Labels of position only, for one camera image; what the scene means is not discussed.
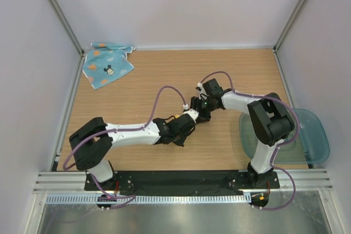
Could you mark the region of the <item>teal transparent plastic tub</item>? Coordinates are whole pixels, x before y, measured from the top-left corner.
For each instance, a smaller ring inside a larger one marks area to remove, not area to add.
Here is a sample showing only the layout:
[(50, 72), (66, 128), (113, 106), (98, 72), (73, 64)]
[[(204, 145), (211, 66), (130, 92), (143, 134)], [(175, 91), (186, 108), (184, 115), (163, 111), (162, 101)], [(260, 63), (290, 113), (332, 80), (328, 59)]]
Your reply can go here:
[[(280, 147), (274, 162), (315, 165), (326, 161), (330, 154), (330, 147), (320, 120), (305, 109), (294, 109), (294, 112), (300, 122), (298, 138)], [(258, 139), (254, 134), (251, 119), (245, 113), (239, 118), (239, 133), (243, 151), (247, 157), (253, 158)]]

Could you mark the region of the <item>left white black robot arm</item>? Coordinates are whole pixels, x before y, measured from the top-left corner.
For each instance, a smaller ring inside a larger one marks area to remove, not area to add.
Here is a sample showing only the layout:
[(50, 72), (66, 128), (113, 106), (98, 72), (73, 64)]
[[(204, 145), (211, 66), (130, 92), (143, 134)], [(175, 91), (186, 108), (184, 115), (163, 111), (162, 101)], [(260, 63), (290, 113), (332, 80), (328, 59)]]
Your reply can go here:
[(111, 149), (138, 144), (184, 146), (195, 130), (198, 116), (196, 111), (189, 110), (180, 116), (129, 125), (106, 123), (102, 117), (95, 117), (69, 137), (72, 152), (63, 169), (75, 166), (79, 171), (87, 170), (102, 189), (110, 190), (116, 183), (112, 165), (105, 159)]

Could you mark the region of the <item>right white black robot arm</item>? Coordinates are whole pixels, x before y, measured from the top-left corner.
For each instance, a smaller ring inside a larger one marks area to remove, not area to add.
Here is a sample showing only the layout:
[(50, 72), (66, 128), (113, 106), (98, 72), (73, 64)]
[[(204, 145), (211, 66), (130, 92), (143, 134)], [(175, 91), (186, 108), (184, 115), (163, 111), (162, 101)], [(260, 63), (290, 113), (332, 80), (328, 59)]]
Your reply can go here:
[(217, 94), (202, 92), (190, 99), (199, 113), (198, 123), (208, 122), (214, 110), (237, 110), (249, 115), (256, 138), (256, 151), (247, 166), (247, 182), (254, 188), (264, 186), (274, 168), (274, 158), (284, 140), (295, 129), (296, 115), (277, 93), (249, 95), (226, 89)]

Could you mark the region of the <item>blue cartoon mouse towel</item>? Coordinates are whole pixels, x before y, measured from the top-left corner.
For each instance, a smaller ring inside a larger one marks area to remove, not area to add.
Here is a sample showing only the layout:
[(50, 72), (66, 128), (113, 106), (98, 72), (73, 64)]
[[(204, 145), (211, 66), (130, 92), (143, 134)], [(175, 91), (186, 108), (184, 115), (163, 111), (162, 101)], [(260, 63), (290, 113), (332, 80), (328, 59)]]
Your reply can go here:
[(130, 73), (134, 66), (128, 55), (135, 51), (132, 45), (93, 42), (86, 54), (82, 71), (93, 89), (99, 89)]

